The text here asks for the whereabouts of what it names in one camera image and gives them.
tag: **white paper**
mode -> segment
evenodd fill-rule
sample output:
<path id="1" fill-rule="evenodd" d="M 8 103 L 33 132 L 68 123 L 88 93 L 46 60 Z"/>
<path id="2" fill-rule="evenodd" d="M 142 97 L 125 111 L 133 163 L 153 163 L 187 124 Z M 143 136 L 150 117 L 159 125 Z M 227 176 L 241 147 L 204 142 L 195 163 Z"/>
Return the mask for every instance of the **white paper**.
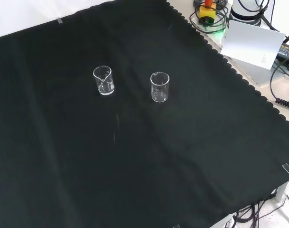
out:
<path id="1" fill-rule="evenodd" d="M 0 0 L 0 37 L 112 0 Z"/>
<path id="2" fill-rule="evenodd" d="M 285 34 L 231 20 L 221 54 L 270 70 Z"/>

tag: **red cap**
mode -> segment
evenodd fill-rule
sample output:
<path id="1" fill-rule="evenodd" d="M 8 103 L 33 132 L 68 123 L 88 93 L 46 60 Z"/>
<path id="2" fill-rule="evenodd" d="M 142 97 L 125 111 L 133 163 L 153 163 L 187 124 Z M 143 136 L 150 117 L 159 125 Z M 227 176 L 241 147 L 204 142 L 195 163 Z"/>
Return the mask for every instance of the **red cap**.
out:
<path id="1" fill-rule="evenodd" d="M 205 0 L 205 6 L 211 7 L 213 4 L 213 0 Z"/>

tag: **white table surface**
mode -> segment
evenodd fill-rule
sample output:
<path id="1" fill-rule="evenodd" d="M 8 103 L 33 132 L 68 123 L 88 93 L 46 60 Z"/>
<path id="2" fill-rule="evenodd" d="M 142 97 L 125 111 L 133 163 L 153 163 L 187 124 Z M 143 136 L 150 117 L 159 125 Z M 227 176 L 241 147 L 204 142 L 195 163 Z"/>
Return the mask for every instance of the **white table surface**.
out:
<path id="1" fill-rule="evenodd" d="M 193 0 L 167 0 L 171 6 L 173 6 L 178 12 L 182 13 L 182 15 L 189 21 L 189 16 L 194 12 L 194 7 L 193 7 Z M 282 32 L 288 33 L 289 34 L 289 23 L 280 23 L 280 17 L 282 17 L 282 14 L 285 16 L 287 15 L 289 17 L 289 9 L 287 11 L 282 11 L 282 4 L 278 4 L 279 1 L 276 1 L 275 5 L 275 10 L 274 10 L 274 16 L 273 16 L 273 25 L 278 25 L 277 29 L 281 30 Z M 218 52 L 220 52 L 220 48 L 206 35 L 202 35 L 205 37 L 205 39 L 208 41 L 210 45 L 213 46 L 214 49 L 216 49 Z M 243 75 L 243 78 L 248 80 L 247 77 L 245 77 L 245 72 L 238 67 L 230 58 L 228 59 L 228 62 L 232 65 L 236 71 Z M 275 98 L 272 96 L 270 92 L 270 87 L 265 86 L 265 87 L 257 87 L 255 86 L 255 89 L 261 92 L 262 96 L 265 96 L 268 101 L 272 102 L 274 104 L 274 107 L 276 107 L 279 111 L 280 114 L 284 115 L 286 119 L 289 121 L 289 108 L 285 108 L 279 104 L 275 103 Z M 285 76 L 281 79 L 278 79 L 277 81 L 272 82 L 272 89 L 276 97 L 279 97 L 280 99 L 284 99 L 289 101 L 289 77 Z"/>

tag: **table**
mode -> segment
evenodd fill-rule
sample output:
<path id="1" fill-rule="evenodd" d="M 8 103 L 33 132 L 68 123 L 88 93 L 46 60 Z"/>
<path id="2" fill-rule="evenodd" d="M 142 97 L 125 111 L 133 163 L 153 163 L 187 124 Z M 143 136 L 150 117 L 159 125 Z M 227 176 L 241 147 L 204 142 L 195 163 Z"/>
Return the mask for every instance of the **table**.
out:
<path id="1" fill-rule="evenodd" d="M 189 16 L 194 12 L 192 0 L 168 0 L 168 2 L 175 9 L 177 9 L 179 12 L 181 12 L 182 15 L 189 21 Z M 280 11 L 279 6 L 277 8 L 275 8 L 275 12 L 276 11 Z M 277 14 L 277 16 L 276 16 L 276 14 L 274 14 L 274 16 L 279 18 L 280 12 Z M 274 23 L 275 23 L 274 26 L 277 27 L 279 30 L 289 34 L 289 23 L 281 24 L 280 19 L 275 19 Z M 218 52 L 221 51 L 219 46 L 217 44 L 215 44 L 206 34 L 201 34 L 201 35 L 205 37 L 205 39 L 208 41 L 208 43 L 210 45 L 213 46 L 214 49 L 216 49 Z M 237 70 L 237 72 L 239 74 L 243 75 L 243 78 L 245 80 L 248 80 L 248 78 L 245 76 L 246 73 L 234 61 L 232 61 L 228 57 L 227 57 L 227 60 L 233 66 L 233 68 Z M 276 94 L 277 97 L 280 97 L 283 100 L 289 101 L 289 77 L 288 76 L 285 76 L 284 78 L 281 78 L 277 81 L 273 81 L 272 82 L 272 88 L 273 88 L 274 94 Z M 264 86 L 264 87 L 256 86 L 255 89 L 257 91 L 261 92 L 261 95 L 265 96 L 268 99 L 268 101 L 272 102 L 274 104 L 274 106 L 280 111 L 280 114 L 284 115 L 286 117 L 286 119 L 289 121 L 289 109 L 275 103 L 275 99 L 272 96 L 272 94 L 270 92 L 270 87 L 268 85 Z"/>
<path id="2" fill-rule="evenodd" d="M 189 16 L 194 12 L 193 0 L 167 0 L 167 1 L 176 10 L 181 12 L 182 16 L 184 16 L 189 21 Z M 277 4 L 277 8 L 275 8 L 275 12 L 276 11 L 280 11 L 280 9 L 281 9 L 281 5 Z M 268 11 L 266 12 L 266 14 L 268 14 L 269 17 L 270 17 L 270 13 L 271 13 L 270 10 L 271 10 L 271 7 L 269 7 Z M 289 34 L 289 23 L 281 24 L 280 23 L 281 20 L 278 18 L 279 16 L 280 16 L 280 14 L 276 14 L 276 13 L 274 14 L 274 23 L 275 24 L 273 24 L 273 25 L 275 27 L 279 28 L 279 30 Z M 213 38 L 216 42 L 219 42 L 219 40 L 220 40 L 219 36 L 213 35 L 213 34 L 206 35 L 204 33 L 201 33 L 201 35 L 205 37 L 205 39 L 208 41 L 208 44 L 212 45 L 212 47 L 214 49 L 216 49 L 218 52 L 221 51 L 221 49 L 219 47 L 220 44 L 219 43 L 215 43 L 211 39 L 211 38 Z M 236 69 L 236 71 L 238 73 L 243 75 L 243 78 L 245 80 L 248 80 L 249 76 L 244 72 L 244 70 L 240 66 L 238 66 L 238 64 L 236 64 L 229 57 L 225 57 L 225 58 L 232 65 L 232 67 L 234 69 Z M 249 82 L 250 85 L 255 86 L 255 84 L 252 83 L 251 80 L 248 80 L 248 82 Z M 284 76 L 283 78 L 280 78 L 278 80 L 273 81 L 272 88 L 273 88 L 274 94 L 276 94 L 277 97 L 280 97 L 283 100 L 289 101 L 289 77 L 288 76 Z M 281 106 L 281 105 L 279 105 L 277 103 L 275 103 L 275 99 L 272 96 L 272 94 L 270 92 L 270 87 L 268 85 L 264 86 L 264 87 L 255 86 L 255 89 L 257 91 L 261 92 L 261 95 L 265 96 L 268 99 L 268 101 L 272 102 L 272 104 L 280 111 L 280 114 L 284 115 L 285 118 L 289 121 L 289 109 L 285 108 L 285 107 L 283 107 L 283 106 Z M 276 196 L 276 199 L 277 199 L 278 202 L 281 203 L 283 201 L 287 189 L 289 189 L 289 182 L 287 182 L 284 185 L 280 186 L 278 194 Z M 217 224 L 212 226 L 212 228 L 222 228 L 224 226 L 224 224 L 228 221 L 228 219 L 230 219 L 231 217 L 232 217 L 232 215 L 228 215 L 223 220 L 219 221 Z"/>
<path id="3" fill-rule="evenodd" d="M 0 227 L 207 227 L 288 181 L 287 162 L 289 123 L 162 0 L 0 38 Z M 264 167 L 236 175 L 249 163 Z"/>

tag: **electronic device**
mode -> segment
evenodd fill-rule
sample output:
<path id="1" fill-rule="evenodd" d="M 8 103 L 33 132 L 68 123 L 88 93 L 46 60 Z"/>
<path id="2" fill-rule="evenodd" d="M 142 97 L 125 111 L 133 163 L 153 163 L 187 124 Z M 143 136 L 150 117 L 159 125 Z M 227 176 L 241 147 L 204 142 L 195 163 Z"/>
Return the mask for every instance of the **electronic device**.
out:
<path id="1" fill-rule="evenodd" d="M 199 8 L 199 23 L 213 23 L 216 17 L 216 4 L 213 0 L 205 0 L 204 6 Z"/>
<path id="2" fill-rule="evenodd" d="M 289 64 L 289 45 L 285 43 L 281 45 L 276 59 L 279 61 L 285 61 L 287 59 L 286 63 Z"/>

